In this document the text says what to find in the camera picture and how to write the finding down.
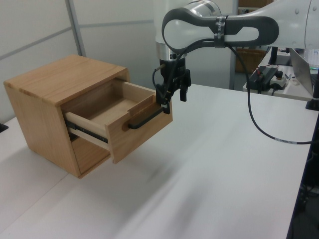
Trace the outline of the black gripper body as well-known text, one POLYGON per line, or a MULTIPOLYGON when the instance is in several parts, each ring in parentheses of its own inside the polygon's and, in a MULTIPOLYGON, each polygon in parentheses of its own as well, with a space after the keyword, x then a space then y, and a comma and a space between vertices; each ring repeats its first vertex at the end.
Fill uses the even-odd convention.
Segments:
POLYGON ((186 69, 185 58, 178 61, 160 60, 159 63, 164 65, 160 70, 163 77, 163 83, 159 84, 161 93, 174 93, 177 90, 187 93, 188 87, 191 85, 191 79, 190 71, 186 69))

